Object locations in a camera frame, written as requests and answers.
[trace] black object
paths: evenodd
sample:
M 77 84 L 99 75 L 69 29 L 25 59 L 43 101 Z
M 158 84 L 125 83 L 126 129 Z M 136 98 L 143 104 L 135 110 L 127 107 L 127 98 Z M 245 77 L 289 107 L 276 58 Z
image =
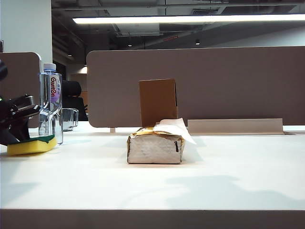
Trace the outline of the black object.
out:
M 88 105 L 84 105 L 84 100 L 79 97 L 81 94 L 81 85 L 77 81 L 62 81 L 62 107 L 75 108 L 79 111 L 78 120 L 87 121 L 86 110 Z
M 0 144 L 11 143 L 30 138 L 29 118 L 39 114 L 40 107 L 34 104 L 32 95 L 0 101 Z
M 8 69 L 4 62 L 0 60 L 0 81 L 3 80 L 8 74 Z

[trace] cardboard box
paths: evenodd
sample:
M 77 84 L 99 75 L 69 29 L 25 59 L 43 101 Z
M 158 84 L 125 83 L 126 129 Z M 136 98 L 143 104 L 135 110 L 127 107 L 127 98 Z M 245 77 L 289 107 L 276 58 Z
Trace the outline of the cardboard box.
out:
M 127 140 L 127 162 L 131 164 L 179 164 L 185 141 L 193 141 L 183 119 L 165 119 L 154 127 L 143 127 Z
M 178 118 L 174 79 L 139 81 L 139 92 L 142 126 Z

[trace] wrapped package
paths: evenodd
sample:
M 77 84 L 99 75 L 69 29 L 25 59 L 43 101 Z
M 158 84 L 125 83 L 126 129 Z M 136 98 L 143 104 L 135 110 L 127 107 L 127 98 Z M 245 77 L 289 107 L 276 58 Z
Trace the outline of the wrapped package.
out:
M 154 127 L 144 127 L 127 140 L 127 162 L 131 164 L 179 164 L 185 138 L 193 142 L 183 119 L 164 119 Z

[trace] bottle cap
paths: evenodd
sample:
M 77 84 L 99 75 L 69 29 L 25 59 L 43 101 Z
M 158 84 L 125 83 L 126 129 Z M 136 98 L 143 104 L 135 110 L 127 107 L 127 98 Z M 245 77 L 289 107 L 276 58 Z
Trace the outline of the bottle cap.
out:
M 56 64 L 54 64 L 54 63 L 44 63 L 43 64 L 43 69 L 44 70 L 54 70 L 54 71 L 56 71 Z

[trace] bottle label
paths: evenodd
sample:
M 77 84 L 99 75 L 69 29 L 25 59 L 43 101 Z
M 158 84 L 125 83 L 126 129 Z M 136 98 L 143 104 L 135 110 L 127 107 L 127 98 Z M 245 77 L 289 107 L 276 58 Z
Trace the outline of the bottle label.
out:
M 51 103 L 57 102 L 61 95 L 61 81 L 58 76 L 52 75 L 50 77 L 51 87 Z

